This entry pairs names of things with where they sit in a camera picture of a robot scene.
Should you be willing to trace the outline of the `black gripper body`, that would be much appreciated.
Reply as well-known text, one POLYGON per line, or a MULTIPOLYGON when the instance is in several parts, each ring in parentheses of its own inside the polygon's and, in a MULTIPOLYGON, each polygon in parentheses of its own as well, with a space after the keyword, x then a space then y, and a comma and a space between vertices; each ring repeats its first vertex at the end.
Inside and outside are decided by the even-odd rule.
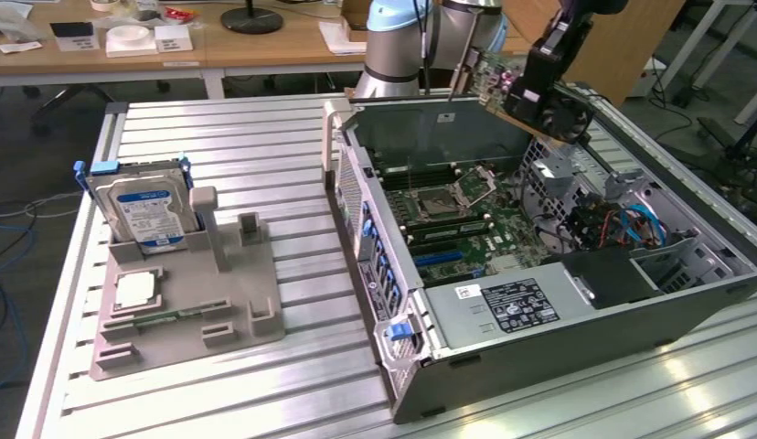
POLYGON ((560 1, 560 9, 532 45, 529 57, 571 62, 592 28, 592 15, 616 15, 625 5, 625 0, 560 1))

